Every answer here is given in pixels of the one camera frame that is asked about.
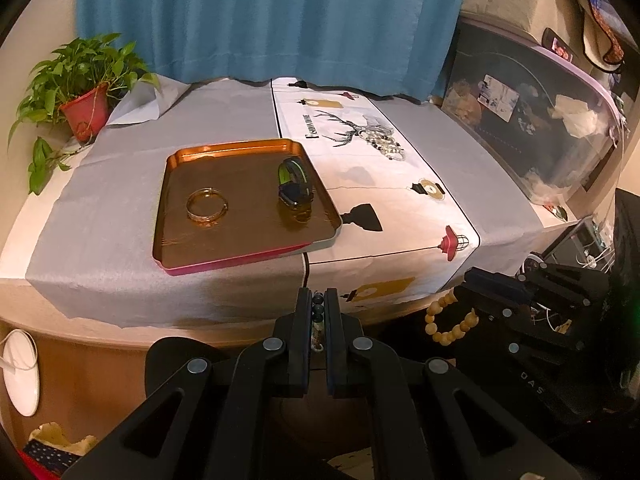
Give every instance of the red flower pot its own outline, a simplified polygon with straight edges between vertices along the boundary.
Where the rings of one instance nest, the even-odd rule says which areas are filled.
[[[79,142],[87,142],[91,137],[95,137],[107,123],[107,87],[107,83],[102,83],[60,107]]]

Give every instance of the yellow beaded bracelet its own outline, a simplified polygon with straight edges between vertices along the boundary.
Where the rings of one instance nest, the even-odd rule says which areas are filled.
[[[466,332],[469,332],[475,327],[480,318],[476,315],[476,311],[471,309],[465,319],[451,329],[450,332],[438,332],[438,326],[435,323],[436,316],[443,311],[443,309],[451,303],[456,303],[458,300],[453,295],[453,290],[450,290],[447,294],[441,297],[438,301],[434,301],[427,308],[427,315],[424,316],[424,320],[427,322],[427,326],[424,327],[424,331],[431,336],[436,342],[442,346],[449,346],[456,339],[462,339]]]

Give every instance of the gold bangle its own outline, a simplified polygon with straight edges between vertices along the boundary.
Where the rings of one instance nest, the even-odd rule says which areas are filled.
[[[218,196],[222,199],[223,205],[220,211],[208,216],[196,215],[196,213],[191,211],[193,203],[196,202],[196,200],[200,200],[201,198],[209,198],[211,196]],[[212,187],[203,187],[202,189],[194,191],[189,195],[186,208],[187,216],[194,222],[197,222],[199,224],[211,224],[212,222],[215,222],[226,214],[226,212],[229,210],[229,202],[226,201],[226,198],[223,197],[222,193],[220,193],[217,189],[213,189]]]
[[[469,330],[475,327],[480,321],[476,311],[471,309],[471,312],[465,316],[465,319],[453,327],[450,332],[438,332],[435,317],[441,313],[447,305],[456,303],[457,301],[458,300],[453,295],[453,290],[450,290],[438,301],[431,303],[427,308],[426,316],[424,316],[424,320],[427,322],[427,326],[424,327],[424,331],[427,335],[430,335],[436,343],[440,343],[442,346],[449,346],[456,339],[462,339],[465,336],[465,333],[469,332]]]

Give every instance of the curtain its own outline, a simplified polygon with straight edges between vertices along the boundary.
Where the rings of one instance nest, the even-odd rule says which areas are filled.
[[[462,0],[77,0],[82,37],[121,32],[183,81],[295,76],[427,98]]]

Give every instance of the ring-shaped bangle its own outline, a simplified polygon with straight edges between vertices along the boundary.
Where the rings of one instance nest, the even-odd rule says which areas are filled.
[[[217,213],[213,213],[213,215],[201,216],[201,215],[196,215],[196,213],[194,213],[191,210],[196,200],[200,200],[202,198],[208,198],[211,196],[217,196],[222,199],[223,205],[220,211],[218,211]],[[203,187],[202,189],[196,190],[193,193],[191,193],[187,198],[186,206],[187,206],[187,215],[189,216],[189,218],[194,222],[198,222],[201,224],[210,224],[212,222],[215,222],[219,218],[223,217],[225,213],[229,210],[229,202],[227,202],[226,198],[222,196],[222,193],[220,193],[217,189],[213,189],[212,187]]]

